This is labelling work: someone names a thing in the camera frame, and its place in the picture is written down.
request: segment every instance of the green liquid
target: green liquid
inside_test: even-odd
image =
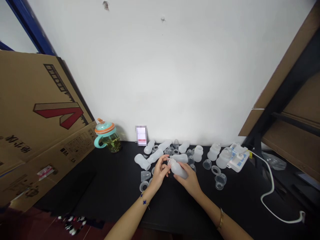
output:
[[[114,133],[108,137],[103,137],[102,142],[107,145],[107,148],[112,153],[116,153],[121,150],[120,137],[117,133]]]

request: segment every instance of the cardboard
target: cardboard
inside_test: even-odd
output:
[[[14,200],[10,207],[21,211],[32,207],[95,148],[95,126],[96,122],[90,123],[28,163],[0,178],[0,207],[5,206],[22,193],[23,195]],[[53,167],[53,172],[40,180],[37,173],[48,165]]]
[[[263,111],[263,109],[252,109],[238,136],[248,136]]]
[[[61,58],[0,61],[0,207],[26,211],[94,149],[96,123]]]
[[[21,164],[24,162],[0,147],[0,177]]]
[[[18,211],[26,212],[40,198],[42,198],[51,188],[53,188],[54,185],[56,184],[52,180],[47,178],[36,182],[22,196],[12,201],[10,204],[10,208],[13,208]]]
[[[316,2],[253,108],[266,108],[319,27],[320,2]]]
[[[283,110],[291,118],[320,128],[320,72],[302,86]]]
[[[277,120],[262,142],[320,182],[320,137]]]
[[[0,208],[30,188],[38,179],[36,171],[27,164],[22,164],[0,178]]]
[[[0,62],[0,147],[12,156],[28,162],[93,121],[61,59],[0,51]]]
[[[55,183],[59,182],[95,148],[95,126],[96,122],[90,123],[29,161],[28,165],[37,173],[48,165],[52,166],[54,173],[47,178]]]

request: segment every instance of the woman's right hand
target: woman's right hand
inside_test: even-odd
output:
[[[174,174],[174,178],[181,183],[182,186],[188,191],[188,193],[195,198],[202,193],[200,188],[198,178],[196,173],[192,170],[192,168],[187,163],[178,162],[181,167],[187,172],[188,177],[187,179],[183,179],[182,177]]]

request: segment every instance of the hand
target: hand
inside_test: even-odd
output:
[[[187,163],[177,162],[181,165],[181,167],[187,172],[187,179],[183,179],[182,177],[174,174],[174,178],[181,183],[182,186],[188,191],[188,193],[195,198],[202,193],[200,188],[198,178],[196,173],[192,170],[192,168]]]
[[[168,173],[170,173],[171,165],[168,166],[166,164],[162,164],[163,161],[166,161],[168,157],[168,154],[162,155],[155,166],[152,181],[147,188],[151,190],[153,194],[155,194],[161,187],[164,176],[168,177]]]

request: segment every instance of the woman's left hand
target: woman's left hand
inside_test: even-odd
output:
[[[168,154],[162,155],[155,166],[152,181],[149,187],[147,188],[150,191],[152,191],[153,194],[156,194],[156,192],[161,187],[164,177],[168,177],[168,173],[170,173],[171,165],[168,166],[166,164],[162,164],[163,161],[167,160],[167,157],[169,157]]]

